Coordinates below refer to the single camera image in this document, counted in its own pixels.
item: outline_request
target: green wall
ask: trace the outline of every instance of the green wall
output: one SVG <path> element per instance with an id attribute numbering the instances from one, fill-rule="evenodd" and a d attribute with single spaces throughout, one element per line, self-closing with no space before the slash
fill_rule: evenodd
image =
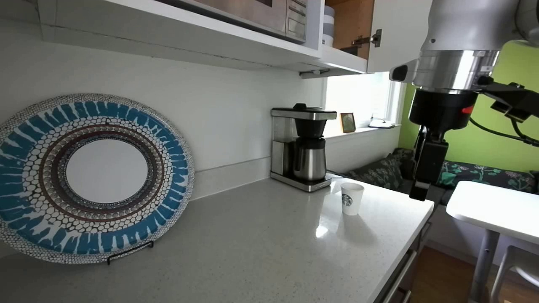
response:
<path id="1" fill-rule="evenodd" d="M 494 78 L 497 82 L 519 82 L 539 92 L 539 48 L 507 43 L 500 52 Z M 408 121 L 413 94 L 414 87 L 408 85 L 399 139 L 399 146 L 406 147 L 413 146 L 418 132 L 418 124 Z M 510 121 L 490 109 L 490 104 L 492 99 L 478 97 L 472 114 L 473 119 L 497 131 L 514 132 Z M 520 129 L 532 137 L 539 137 L 539 117 L 531 115 L 520 124 Z M 448 159 L 522 171 L 539 169 L 539 147 L 485 132 L 472 122 L 465 129 L 448 131 L 445 137 L 450 142 Z"/>

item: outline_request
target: kitchen counter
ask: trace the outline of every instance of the kitchen counter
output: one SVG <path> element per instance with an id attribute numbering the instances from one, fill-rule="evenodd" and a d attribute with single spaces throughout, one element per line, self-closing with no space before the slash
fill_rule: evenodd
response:
<path id="1" fill-rule="evenodd" d="M 3 257 L 2 301 L 372 301 L 433 201 L 364 183 L 360 213 L 347 216 L 339 181 L 303 193 L 263 179 L 194 200 L 153 248 L 111 265 Z"/>

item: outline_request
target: cable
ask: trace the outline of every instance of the cable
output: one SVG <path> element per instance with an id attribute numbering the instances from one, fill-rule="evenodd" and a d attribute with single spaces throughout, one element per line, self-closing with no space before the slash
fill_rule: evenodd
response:
<path id="1" fill-rule="evenodd" d="M 500 131 L 495 131 L 495 129 L 490 129 L 490 127 L 485 127 L 482 126 L 480 122 L 477 122 L 472 115 L 470 115 L 470 121 L 472 124 L 475 124 L 477 127 L 487 131 L 487 132 L 492 132 L 492 134 L 497 134 L 497 136 L 504 136 L 504 137 L 510 137 L 510 139 L 517 139 L 517 141 L 522 141 L 520 136 L 514 136 L 514 134 L 509 134 L 509 132 L 500 132 Z"/>
<path id="2" fill-rule="evenodd" d="M 510 119 L 512 129 L 515 129 L 515 132 L 519 134 L 519 137 L 526 142 L 526 144 L 532 144 L 532 146 L 539 146 L 539 139 L 534 139 L 527 134 L 524 134 L 517 124 L 515 119 Z"/>

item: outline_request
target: window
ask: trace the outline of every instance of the window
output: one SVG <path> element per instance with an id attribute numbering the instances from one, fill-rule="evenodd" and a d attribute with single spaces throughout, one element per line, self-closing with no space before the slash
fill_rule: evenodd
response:
<path id="1" fill-rule="evenodd" d="M 354 112 L 357 129 L 367 127 L 371 119 L 398 124 L 403 97 L 404 85 L 389 80 L 389 72 L 328 77 L 325 109 L 337 110 L 337 119 L 327 121 L 323 134 L 344 132 L 340 112 Z"/>

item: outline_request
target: upper cabinet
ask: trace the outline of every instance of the upper cabinet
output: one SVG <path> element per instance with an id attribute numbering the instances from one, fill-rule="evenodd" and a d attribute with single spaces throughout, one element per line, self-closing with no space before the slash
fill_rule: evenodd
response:
<path id="1" fill-rule="evenodd" d="M 389 70 L 418 57 L 430 0 L 327 4 L 335 8 L 334 45 L 322 43 L 323 0 L 307 0 L 302 43 L 157 0 L 37 0 L 44 38 L 84 46 L 239 68 L 290 68 L 305 77 Z M 379 46 L 354 45 L 376 31 Z"/>

